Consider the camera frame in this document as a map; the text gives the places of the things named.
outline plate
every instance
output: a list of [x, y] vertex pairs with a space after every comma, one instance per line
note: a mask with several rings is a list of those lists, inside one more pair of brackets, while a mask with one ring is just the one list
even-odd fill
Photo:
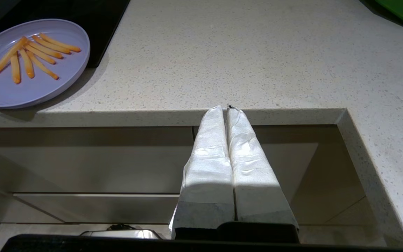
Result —
[[54, 98], [69, 88], [85, 70], [90, 57], [90, 39], [78, 24], [62, 19], [40, 19], [19, 24], [0, 33], [0, 59], [22, 36], [32, 40], [32, 35], [40, 32], [52, 39], [80, 47], [81, 52], [64, 54], [63, 59], [55, 59], [49, 64], [38, 58], [48, 69], [60, 78], [54, 80], [37, 66], [35, 77], [29, 78], [24, 69], [24, 61], [19, 56], [21, 83], [12, 81], [10, 66], [0, 72], [0, 109], [29, 107]]

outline black device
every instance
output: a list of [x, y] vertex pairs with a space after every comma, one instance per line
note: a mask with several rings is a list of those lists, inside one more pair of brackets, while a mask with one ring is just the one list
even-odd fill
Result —
[[0, 32], [38, 19], [66, 19], [90, 37], [87, 68], [97, 67], [130, 0], [0, 0]]

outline speckled countertop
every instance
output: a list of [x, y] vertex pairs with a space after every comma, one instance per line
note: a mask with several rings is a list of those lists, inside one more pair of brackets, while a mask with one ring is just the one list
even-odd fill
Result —
[[358, 0], [132, 0], [97, 69], [0, 127], [197, 125], [228, 103], [256, 125], [337, 124], [403, 244], [403, 27]]

